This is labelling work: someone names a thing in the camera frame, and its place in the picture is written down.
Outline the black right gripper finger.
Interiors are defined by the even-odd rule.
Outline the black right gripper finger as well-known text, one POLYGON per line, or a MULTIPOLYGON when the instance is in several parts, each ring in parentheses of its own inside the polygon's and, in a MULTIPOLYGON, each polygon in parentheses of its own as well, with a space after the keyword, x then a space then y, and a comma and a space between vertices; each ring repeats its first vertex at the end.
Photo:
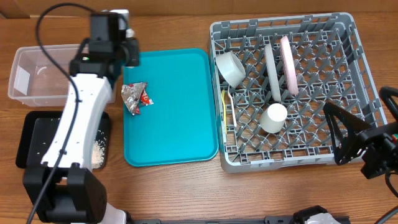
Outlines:
POLYGON ((371 125, 332 102, 323 106, 330 129, 334 159, 337 165, 349 163, 363 153, 363 141, 359 135, 371 129, 371 125))
POLYGON ((388 110, 390 111, 391 115, 398 120, 398 110, 397 110, 397 103, 394 100, 394 97, 397 97, 397 89, 389 86, 384 86, 379 90, 379 96, 384 104, 387 106, 388 110))

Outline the red silver snack wrapper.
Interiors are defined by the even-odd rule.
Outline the red silver snack wrapper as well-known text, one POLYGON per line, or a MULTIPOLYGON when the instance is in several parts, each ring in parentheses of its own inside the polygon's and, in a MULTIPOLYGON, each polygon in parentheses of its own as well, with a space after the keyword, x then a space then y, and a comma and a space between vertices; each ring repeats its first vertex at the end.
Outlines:
POLYGON ((134 116, 140 114, 141 106, 152 105, 153 101, 146 92, 147 83, 124 84, 121 88, 121 97, 128 111, 134 116))

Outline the white rice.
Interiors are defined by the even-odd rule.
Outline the white rice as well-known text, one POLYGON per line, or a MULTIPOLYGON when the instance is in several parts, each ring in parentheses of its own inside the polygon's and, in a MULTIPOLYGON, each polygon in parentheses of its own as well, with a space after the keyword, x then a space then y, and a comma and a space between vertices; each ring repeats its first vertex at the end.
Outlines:
MULTIPOLYGON (((35 121, 27 158, 27 166, 40 164, 42 157, 47 152, 55 136, 59 120, 59 118, 38 118, 35 121)), ((108 117, 102 118, 96 132, 91 154, 92 169, 102 169, 106 164, 110 129, 110 119, 108 117)))

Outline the pink plate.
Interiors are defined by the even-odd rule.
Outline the pink plate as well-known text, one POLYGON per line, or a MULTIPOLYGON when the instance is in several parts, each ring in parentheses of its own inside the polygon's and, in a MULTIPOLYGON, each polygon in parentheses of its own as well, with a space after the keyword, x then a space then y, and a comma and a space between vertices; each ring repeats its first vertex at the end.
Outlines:
POLYGON ((283 69, 286 77, 287 88, 290 94, 297 95, 299 88, 297 85, 297 76, 295 72, 295 65, 293 60, 292 51, 290 48, 289 39, 283 36, 280 40, 280 55, 283 61, 283 69))

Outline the yellow plastic spoon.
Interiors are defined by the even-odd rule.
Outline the yellow plastic spoon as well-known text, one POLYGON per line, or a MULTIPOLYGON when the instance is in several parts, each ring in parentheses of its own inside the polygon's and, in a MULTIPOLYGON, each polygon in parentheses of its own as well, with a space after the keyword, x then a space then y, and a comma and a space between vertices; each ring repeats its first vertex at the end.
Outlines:
POLYGON ((221 103, 222 103, 222 106, 223 106, 223 124, 224 124, 224 130, 225 130, 225 133, 227 133, 228 125, 227 125, 227 122, 226 122, 225 90, 222 90, 222 91, 221 91, 221 103))

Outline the grey bowl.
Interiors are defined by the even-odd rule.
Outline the grey bowl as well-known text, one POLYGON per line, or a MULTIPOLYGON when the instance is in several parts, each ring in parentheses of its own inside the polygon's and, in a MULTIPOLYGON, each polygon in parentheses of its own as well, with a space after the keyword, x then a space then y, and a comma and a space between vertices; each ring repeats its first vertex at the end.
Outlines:
POLYGON ((232 88, 236 88, 246 78, 246 71, 234 53, 218 55, 215 62, 222 77, 232 88))

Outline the light grey plate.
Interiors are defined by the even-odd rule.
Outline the light grey plate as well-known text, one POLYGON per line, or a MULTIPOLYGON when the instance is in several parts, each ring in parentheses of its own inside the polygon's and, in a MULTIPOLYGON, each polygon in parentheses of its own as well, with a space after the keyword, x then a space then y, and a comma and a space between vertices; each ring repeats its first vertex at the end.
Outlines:
POLYGON ((269 77, 269 83, 271 87, 272 97, 275 101, 281 102, 281 95, 279 90, 279 80, 277 77, 277 71, 274 61, 274 55, 272 52, 271 44, 267 44, 264 47, 264 53, 266 58, 267 74, 269 77))

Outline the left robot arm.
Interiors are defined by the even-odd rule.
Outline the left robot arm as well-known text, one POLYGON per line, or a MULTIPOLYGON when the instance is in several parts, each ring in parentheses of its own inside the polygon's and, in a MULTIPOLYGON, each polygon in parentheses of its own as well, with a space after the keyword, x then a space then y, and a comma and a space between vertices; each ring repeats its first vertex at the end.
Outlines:
POLYGON ((93 145, 104 108, 123 67, 139 64, 137 39, 126 9, 92 12, 90 36, 65 71, 69 90, 53 140, 23 184, 31 215, 46 223, 131 223, 127 211, 107 201, 105 186, 92 172, 93 145))

